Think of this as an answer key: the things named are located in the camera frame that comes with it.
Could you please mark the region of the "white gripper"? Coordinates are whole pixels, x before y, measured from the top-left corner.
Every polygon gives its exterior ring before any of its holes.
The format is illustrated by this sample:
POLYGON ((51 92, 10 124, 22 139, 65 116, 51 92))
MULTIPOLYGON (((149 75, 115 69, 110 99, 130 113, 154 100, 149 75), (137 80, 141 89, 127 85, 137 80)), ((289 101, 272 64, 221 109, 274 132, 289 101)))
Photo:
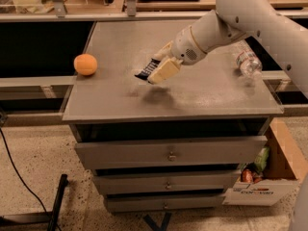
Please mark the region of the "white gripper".
POLYGON ((176 38, 167 43, 151 59, 161 62, 165 57, 167 60, 160 63, 158 67, 148 76, 150 84, 159 84, 164 80, 177 74, 181 65, 193 65, 207 56, 195 41, 193 27, 188 26, 177 34, 176 38))

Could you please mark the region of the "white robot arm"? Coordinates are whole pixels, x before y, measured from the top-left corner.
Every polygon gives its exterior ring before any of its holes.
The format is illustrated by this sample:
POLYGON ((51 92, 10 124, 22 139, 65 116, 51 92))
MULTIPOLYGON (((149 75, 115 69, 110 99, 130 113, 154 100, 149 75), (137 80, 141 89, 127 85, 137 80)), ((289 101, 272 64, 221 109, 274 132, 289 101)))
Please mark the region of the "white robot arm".
POLYGON ((196 64, 212 50, 255 38, 295 86, 308 95, 308 29, 278 13, 268 0, 216 0, 216 8, 158 51, 147 81, 158 84, 183 64, 196 64))

